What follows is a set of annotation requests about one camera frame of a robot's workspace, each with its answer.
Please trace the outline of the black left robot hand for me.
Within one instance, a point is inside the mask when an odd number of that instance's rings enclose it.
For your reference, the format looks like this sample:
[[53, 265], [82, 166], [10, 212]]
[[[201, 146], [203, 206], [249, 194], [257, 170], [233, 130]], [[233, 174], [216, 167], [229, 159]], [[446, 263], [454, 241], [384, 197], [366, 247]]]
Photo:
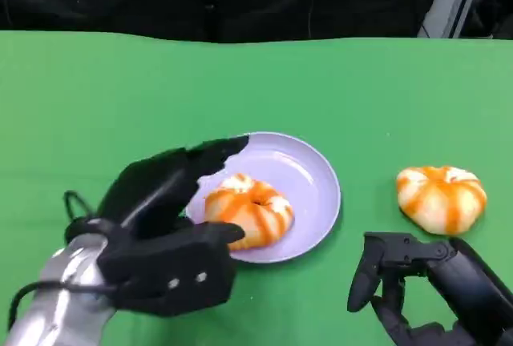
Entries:
[[249, 137], [214, 139], [180, 147], [129, 164], [103, 197], [95, 215], [152, 239], [191, 227], [184, 209], [198, 192], [199, 179], [224, 169], [226, 160], [248, 145]]

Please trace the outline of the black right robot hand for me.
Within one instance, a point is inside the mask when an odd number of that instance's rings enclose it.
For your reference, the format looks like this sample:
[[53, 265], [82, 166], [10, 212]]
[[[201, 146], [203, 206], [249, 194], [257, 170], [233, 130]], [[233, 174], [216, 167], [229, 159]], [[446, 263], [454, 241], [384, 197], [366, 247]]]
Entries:
[[[412, 327], [402, 314], [406, 278], [425, 277], [457, 320], [445, 330], [431, 322]], [[362, 257], [347, 309], [371, 305], [396, 345], [510, 345], [512, 292], [463, 239], [423, 243], [401, 232], [364, 234]]]

